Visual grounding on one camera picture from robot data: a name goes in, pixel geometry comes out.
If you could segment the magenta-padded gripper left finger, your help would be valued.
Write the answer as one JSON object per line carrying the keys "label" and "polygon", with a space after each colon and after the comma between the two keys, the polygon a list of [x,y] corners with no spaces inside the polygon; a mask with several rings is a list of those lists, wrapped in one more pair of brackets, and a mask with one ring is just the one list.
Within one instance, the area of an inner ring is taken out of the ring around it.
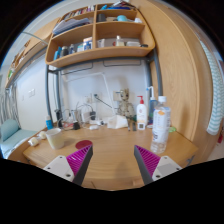
{"label": "magenta-padded gripper left finger", "polygon": [[93,146],[88,145],[67,157],[59,155],[44,170],[81,186],[92,156]]}

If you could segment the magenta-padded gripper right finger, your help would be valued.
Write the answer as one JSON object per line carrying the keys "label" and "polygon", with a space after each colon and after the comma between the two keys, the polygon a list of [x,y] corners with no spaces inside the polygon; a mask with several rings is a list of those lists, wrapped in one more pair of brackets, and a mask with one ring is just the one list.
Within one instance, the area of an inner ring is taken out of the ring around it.
{"label": "magenta-padded gripper right finger", "polygon": [[145,185],[181,170],[169,156],[159,157],[138,145],[134,146],[134,156]]}

